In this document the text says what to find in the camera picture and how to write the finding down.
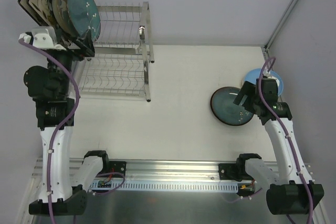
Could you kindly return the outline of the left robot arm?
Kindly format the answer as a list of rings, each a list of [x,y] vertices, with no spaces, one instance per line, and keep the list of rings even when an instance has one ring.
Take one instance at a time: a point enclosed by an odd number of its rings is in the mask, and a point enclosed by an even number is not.
[[[89,186],[96,176],[110,171],[106,151],[89,151],[74,177],[70,176],[70,140],[79,88],[71,74],[72,63],[92,50],[70,50],[57,40],[51,26],[35,28],[20,35],[18,42],[47,58],[47,67],[32,66],[23,82],[36,106],[37,126],[43,145],[41,188],[29,204],[34,216],[79,216],[87,206]]]

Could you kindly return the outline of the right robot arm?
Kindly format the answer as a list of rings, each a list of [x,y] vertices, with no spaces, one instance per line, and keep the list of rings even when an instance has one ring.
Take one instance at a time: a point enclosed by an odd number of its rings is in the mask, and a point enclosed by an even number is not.
[[[275,174],[261,156],[240,154],[236,159],[234,180],[251,177],[266,191],[266,203],[273,215],[308,215],[324,196],[321,184],[313,182],[295,139],[293,121],[287,103],[278,101],[274,79],[258,78],[255,84],[244,82],[234,104],[255,114],[265,128],[278,165]]]

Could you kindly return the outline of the grey deer snowflake plate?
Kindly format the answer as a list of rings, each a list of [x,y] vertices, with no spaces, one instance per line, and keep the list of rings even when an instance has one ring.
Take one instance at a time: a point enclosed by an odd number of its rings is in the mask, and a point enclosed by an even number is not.
[[[60,28],[69,36],[76,37],[78,32],[76,31],[69,16],[68,0],[52,0],[52,8],[53,14]]]

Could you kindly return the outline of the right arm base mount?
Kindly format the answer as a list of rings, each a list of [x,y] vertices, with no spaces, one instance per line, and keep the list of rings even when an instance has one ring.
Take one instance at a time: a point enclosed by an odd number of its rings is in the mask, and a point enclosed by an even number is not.
[[[218,174],[220,180],[235,180],[239,181],[238,169],[233,163],[219,163]]]

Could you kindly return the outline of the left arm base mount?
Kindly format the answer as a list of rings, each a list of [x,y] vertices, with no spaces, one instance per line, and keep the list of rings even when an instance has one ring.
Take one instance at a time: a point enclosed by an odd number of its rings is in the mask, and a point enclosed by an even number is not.
[[[121,174],[125,175],[127,171],[127,162],[126,161],[110,161],[109,162],[109,172],[112,175],[109,175],[111,178],[121,178]]]

